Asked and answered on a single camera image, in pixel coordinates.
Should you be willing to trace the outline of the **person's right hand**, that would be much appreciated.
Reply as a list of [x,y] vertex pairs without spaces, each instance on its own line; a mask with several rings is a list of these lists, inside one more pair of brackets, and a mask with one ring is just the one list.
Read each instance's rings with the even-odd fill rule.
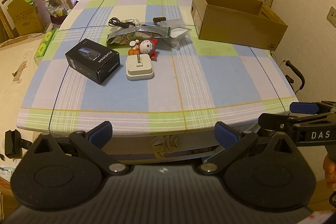
[[327,186],[335,190],[336,185],[336,171],[335,171],[335,162],[329,158],[329,155],[326,155],[323,161],[323,170],[325,171],[325,179]]

